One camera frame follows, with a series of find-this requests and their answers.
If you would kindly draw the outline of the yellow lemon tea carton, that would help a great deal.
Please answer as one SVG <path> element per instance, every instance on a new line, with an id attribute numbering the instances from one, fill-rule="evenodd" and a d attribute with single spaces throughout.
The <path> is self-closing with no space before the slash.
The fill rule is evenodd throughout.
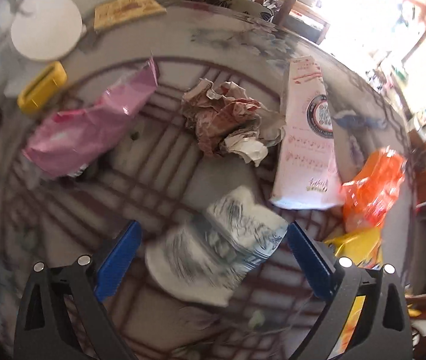
<path id="1" fill-rule="evenodd" d="M 350 258 L 360 268 L 379 269 L 383 265 L 382 238 L 380 228 L 364 228 L 353 232 L 344 232 L 337 227 L 324 241 L 333 250 L 337 258 Z M 364 305 L 364 296 L 356 297 L 341 335 L 333 348 L 332 357 L 342 354 L 359 321 Z"/>

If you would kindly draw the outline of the orange snack bag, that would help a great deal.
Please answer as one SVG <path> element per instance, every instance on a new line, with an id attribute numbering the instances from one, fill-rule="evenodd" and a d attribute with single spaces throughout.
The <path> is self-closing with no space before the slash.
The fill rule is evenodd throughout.
<path id="1" fill-rule="evenodd" d="M 341 186 L 347 233 L 381 228 L 405 180 L 406 159 L 389 146 L 371 153 L 361 171 Z"/>

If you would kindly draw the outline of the pink white paper bag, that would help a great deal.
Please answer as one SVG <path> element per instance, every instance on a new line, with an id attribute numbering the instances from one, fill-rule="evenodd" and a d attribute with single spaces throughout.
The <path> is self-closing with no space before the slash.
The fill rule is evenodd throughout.
<path id="1" fill-rule="evenodd" d="M 313 57 L 289 62 L 280 112 L 285 116 L 285 137 L 270 202 L 286 210 L 342 206 L 329 103 L 320 66 Z"/>

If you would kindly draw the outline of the crushed paper cup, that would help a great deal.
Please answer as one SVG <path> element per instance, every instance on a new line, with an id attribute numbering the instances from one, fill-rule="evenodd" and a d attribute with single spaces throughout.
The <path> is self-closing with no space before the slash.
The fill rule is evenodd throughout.
<path id="1" fill-rule="evenodd" d="M 183 302 L 226 307 L 282 242 L 288 222 L 240 186 L 145 248 L 150 276 Z"/>

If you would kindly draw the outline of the pink plastic wrapper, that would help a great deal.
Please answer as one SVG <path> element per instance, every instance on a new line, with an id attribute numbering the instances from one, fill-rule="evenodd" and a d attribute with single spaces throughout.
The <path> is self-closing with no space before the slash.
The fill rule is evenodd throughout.
<path id="1" fill-rule="evenodd" d="M 128 135 L 133 120 L 158 88 L 155 61 L 122 75 L 91 106 L 45 118 L 22 150 L 23 164 L 56 179 L 85 170 Z"/>

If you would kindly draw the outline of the red white paper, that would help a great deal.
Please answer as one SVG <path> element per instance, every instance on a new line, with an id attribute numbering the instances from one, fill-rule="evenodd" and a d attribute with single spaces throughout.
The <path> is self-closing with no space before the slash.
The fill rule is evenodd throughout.
<path id="1" fill-rule="evenodd" d="M 185 127 L 194 132 L 198 148 L 209 157 L 237 155 L 259 166 L 268 150 L 285 137 L 285 116 L 232 81 L 215 85 L 200 79 L 183 94 L 181 111 Z"/>

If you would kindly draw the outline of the yellow tape holder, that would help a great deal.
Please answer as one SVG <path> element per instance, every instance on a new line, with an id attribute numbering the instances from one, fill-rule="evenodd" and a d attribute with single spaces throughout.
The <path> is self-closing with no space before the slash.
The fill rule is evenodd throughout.
<path id="1" fill-rule="evenodd" d="M 27 116 L 42 111 L 67 81 L 62 63 L 52 62 L 20 92 L 17 98 L 20 111 Z"/>

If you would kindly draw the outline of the white desk lamp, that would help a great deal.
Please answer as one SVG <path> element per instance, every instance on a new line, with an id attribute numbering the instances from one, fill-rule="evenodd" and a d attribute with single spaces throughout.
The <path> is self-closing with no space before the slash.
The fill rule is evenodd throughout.
<path id="1" fill-rule="evenodd" d="M 86 33 L 79 8 L 72 0 L 22 0 L 0 41 L 5 69 L 4 95 L 16 98 L 53 62 L 59 62 Z"/>

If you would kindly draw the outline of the yellow patterned book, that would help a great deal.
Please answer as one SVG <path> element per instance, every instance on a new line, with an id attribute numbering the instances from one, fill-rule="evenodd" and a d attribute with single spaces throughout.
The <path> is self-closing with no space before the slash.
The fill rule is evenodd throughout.
<path id="1" fill-rule="evenodd" d="M 103 32 L 119 25 L 166 13 L 156 0 L 110 0 L 94 9 L 93 30 Z"/>

